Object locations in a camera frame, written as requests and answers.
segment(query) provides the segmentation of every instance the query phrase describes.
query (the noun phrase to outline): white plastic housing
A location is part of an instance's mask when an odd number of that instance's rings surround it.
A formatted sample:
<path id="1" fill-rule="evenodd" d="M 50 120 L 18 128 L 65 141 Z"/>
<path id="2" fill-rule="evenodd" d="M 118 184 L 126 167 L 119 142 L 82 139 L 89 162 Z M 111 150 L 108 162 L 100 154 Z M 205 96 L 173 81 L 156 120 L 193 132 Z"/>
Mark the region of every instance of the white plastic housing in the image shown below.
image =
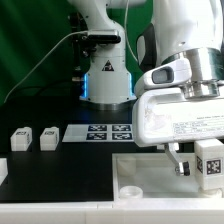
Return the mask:
<path id="1" fill-rule="evenodd" d="M 219 89 L 223 96 L 223 87 Z M 134 141 L 140 147 L 220 138 L 224 99 L 187 101 L 179 88 L 151 90 L 135 103 L 132 122 Z"/>
<path id="2" fill-rule="evenodd" d="M 220 50 L 223 17 L 220 0 L 154 0 L 157 64 L 195 48 Z"/>

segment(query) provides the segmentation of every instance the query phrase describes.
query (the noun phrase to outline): black cable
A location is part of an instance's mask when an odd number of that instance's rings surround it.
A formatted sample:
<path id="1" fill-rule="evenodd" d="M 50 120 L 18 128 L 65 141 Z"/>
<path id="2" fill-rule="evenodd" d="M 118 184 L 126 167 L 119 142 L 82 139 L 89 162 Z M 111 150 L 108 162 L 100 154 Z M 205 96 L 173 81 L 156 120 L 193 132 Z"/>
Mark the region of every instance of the black cable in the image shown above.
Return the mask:
<path id="1" fill-rule="evenodd" d="M 62 83 L 72 83 L 72 81 L 68 80 L 68 79 L 54 81 L 54 82 L 42 87 L 34 96 L 40 96 L 45 90 L 51 88 L 52 86 L 59 85 Z"/>

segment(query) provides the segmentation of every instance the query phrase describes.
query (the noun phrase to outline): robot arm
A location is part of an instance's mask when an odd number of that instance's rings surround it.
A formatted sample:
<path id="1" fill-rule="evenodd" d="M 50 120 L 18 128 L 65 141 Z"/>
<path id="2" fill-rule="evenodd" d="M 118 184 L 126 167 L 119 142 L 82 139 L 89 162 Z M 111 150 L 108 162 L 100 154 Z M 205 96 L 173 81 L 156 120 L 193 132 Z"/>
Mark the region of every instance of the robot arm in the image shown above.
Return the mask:
<path id="1" fill-rule="evenodd" d="M 155 47 L 151 49 L 156 49 L 153 55 L 157 57 L 150 66 L 156 68 L 145 70 L 135 86 L 140 97 L 133 108 L 135 142 L 146 147 L 222 138 L 221 1 L 154 0 L 153 3 L 150 39 L 144 35 L 139 38 L 138 55 L 140 62 L 144 62 L 144 50 L 147 54 L 147 43 L 152 40 Z M 175 165 L 180 164 L 174 147 L 165 148 Z"/>
<path id="2" fill-rule="evenodd" d="M 127 0 L 68 0 L 80 12 L 88 27 L 90 40 L 96 41 L 91 53 L 90 69 L 84 77 L 81 100 L 94 103 L 98 108 L 119 108 L 135 100 L 131 74 L 126 69 L 125 31 L 107 15 L 109 8 L 123 8 Z M 146 0 L 129 0 L 130 6 Z"/>

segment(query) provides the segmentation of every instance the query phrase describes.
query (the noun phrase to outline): cable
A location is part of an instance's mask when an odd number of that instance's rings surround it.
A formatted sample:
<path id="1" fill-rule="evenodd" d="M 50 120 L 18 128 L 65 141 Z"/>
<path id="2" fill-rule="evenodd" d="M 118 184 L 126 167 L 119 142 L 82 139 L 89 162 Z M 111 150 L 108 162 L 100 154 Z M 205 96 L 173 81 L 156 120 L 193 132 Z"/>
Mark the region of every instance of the cable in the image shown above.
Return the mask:
<path id="1" fill-rule="evenodd" d="M 62 84 L 62 83 L 71 83 L 71 80 L 68 80 L 68 79 L 63 79 L 63 80 L 57 80 L 57 81 L 54 81 L 44 87 L 42 87 L 36 94 L 35 96 L 40 96 L 45 90 L 51 88 L 52 86 L 56 86 L 56 85 L 59 85 L 59 84 Z"/>
<path id="2" fill-rule="evenodd" d="M 65 36 L 64 38 L 62 38 L 31 70 L 30 72 L 19 82 L 17 83 L 7 94 L 7 96 L 5 97 L 4 103 L 7 102 L 9 96 L 12 94 L 12 92 L 18 87 L 20 86 L 54 51 L 55 49 L 57 49 L 57 47 L 64 42 L 67 38 L 69 38 L 70 36 L 73 35 L 78 35 L 78 34 L 85 34 L 87 33 L 87 31 L 80 31 L 80 32 L 75 32 L 75 33 L 70 33 L 67 36 Z"/>
<path id="3" fill-rule="evenodd" d="M 127 0 L 126 10 L 125 10 L 125 18 L 124 18 L 124 30 L 125 30 L 125 35 L 126 35 L 126 43 L 127 43 L 128 49 L 129 49 L 133 59 L 136 62 L 138 62 L 138 59 L 135 56 L 135 54 L 133 53 L 133 51 L 131 49 L 131 45 L 130 45 L 129 40 L 128 40 L 128 33 L 127 33 L 127 18 L 128 18 L 128 8 L 129 8 L 128 6 L 129 6 L 129 0 Z"/>

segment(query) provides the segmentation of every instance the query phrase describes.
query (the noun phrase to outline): black table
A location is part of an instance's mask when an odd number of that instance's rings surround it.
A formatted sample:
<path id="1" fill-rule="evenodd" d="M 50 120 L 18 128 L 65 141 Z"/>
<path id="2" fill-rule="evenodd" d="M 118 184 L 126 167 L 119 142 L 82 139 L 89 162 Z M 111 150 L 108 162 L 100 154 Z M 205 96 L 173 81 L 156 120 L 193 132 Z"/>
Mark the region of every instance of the black table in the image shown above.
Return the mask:
<path id="1" fill-rule="evenodd" d="M 129 124 L 132 108 L 99 111 L 70 97 L 20 97 L 0 108 L 0 157 L 7 158 L 8 177 L 0 203 L 112 201 L 112 154 L 142 152 L 133 143 L 62 143 L 68 124 Z M 56 151 L 40 151 L 44 128 L 60 129 Z M 10 136 L 32 128 L 27 152 L 12 152 Z"/>

